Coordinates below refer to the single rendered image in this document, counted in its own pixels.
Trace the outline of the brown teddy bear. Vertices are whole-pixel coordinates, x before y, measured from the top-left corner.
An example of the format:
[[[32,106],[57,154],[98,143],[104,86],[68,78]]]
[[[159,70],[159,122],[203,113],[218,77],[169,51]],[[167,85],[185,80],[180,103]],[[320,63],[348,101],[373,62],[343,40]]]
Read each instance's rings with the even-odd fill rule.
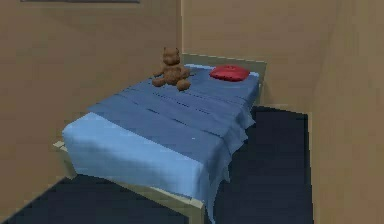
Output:
[[[161,87],[165,84],[175,86],[179,91],[185,91],[191,83],[188,80],[190,70],[181,64],[178,48],[164,47],[162,54],[163,66],[154,73],[152,85]]]

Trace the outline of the red pillow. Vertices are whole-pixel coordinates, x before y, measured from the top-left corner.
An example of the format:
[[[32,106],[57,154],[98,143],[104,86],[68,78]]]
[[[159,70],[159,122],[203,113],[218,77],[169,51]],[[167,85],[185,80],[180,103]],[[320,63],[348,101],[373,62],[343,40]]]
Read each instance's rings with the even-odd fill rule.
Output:
[[[209,73],[212,78],[230,82],[243,81],[249,76],[249,74],[249,70],[237,65],[217,66]]]

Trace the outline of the blue bed with pale frame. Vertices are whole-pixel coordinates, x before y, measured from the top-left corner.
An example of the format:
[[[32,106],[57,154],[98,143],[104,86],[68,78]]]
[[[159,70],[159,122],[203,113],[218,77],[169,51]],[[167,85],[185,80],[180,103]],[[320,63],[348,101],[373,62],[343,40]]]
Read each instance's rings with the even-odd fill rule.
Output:
[[[266,63],[236,60],[249,70],[239,82],[210,77],[225,57],[185,54],[191,87],[141,81],[91,106],[54,145],[66,175],[98,177],[179,212],[189,224],[213,217],[221,181],[247,139]]]

